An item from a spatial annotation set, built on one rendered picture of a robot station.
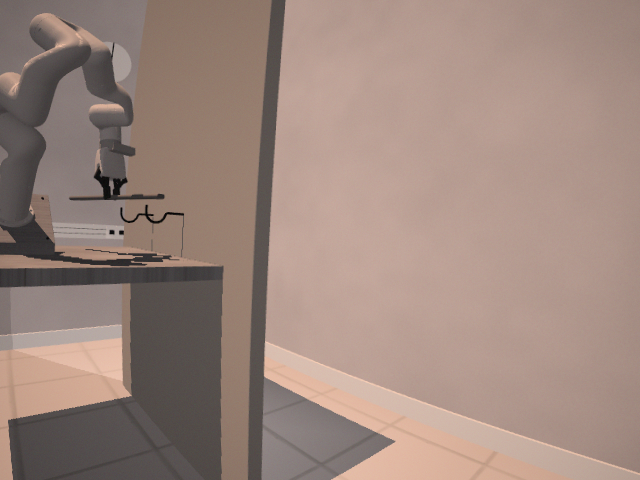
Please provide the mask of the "brown wall panel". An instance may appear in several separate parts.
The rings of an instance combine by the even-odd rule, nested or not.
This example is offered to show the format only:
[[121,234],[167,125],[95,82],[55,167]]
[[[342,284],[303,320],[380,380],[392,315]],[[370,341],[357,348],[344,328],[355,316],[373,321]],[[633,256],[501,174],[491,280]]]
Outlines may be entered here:
[[122,284],[123,386],[204,480],[261,480],[286,0],[148,0],[123,247],[223,280]]

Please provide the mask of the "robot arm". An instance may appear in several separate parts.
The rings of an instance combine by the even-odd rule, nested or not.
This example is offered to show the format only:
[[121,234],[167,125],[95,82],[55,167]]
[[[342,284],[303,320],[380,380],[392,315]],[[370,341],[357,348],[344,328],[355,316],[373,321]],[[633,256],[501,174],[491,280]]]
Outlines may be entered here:
[[74,69],[82,66],[91,94],[114,102],[89,110],[90,121],[100,129],[99,149],[135,155],[135,148],[120,144],[121,127],[132,124],[133,108],[128,92],[115,82],[109,48],[85,29],[49,13],[34,17],[29,32],[46,52],[30,59],[21,75],[0,75],[0,145],[8,153],[0,166],[0,225],[7,227],[33,219],[30,203],[46,150],[44,137],[34,127],[46,121],[59,81]]

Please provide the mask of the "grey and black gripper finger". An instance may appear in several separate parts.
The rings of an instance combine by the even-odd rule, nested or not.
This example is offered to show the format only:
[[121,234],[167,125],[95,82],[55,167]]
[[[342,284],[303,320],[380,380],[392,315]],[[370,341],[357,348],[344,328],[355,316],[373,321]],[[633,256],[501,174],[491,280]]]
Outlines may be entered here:
[[98,180],[101,186],[103,187],[104,199],[111,198],[111,187],[109,186],[109,177],[102,176],[101,178],[100,174],[101,174],[100,167],[98,167],[94,175],[94,178]]
[[113,179],[113,184],[114,184],[113,195],[120,195],[121,186],[123,184],[127,183],[128,180],[127,180],[127,178],[122,179],[122,181],[121,181],[121,179],[116,179],[116,180],[115,179],[116,178]]

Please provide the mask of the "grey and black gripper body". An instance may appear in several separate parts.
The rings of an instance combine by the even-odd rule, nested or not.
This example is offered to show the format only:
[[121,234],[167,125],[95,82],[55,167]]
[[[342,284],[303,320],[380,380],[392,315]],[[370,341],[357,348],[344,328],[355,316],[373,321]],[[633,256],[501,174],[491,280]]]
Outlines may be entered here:
[[[124,155],[109,151],[109,147],[103,147],[97,150],[95,159],[95,172],[100,167],[100,176],[109,177],[109,181],[114,178],[125,179],[126,169]],[[110,177],[113,177],[110,179]],[[117,179],[116,178],[116,179]]]

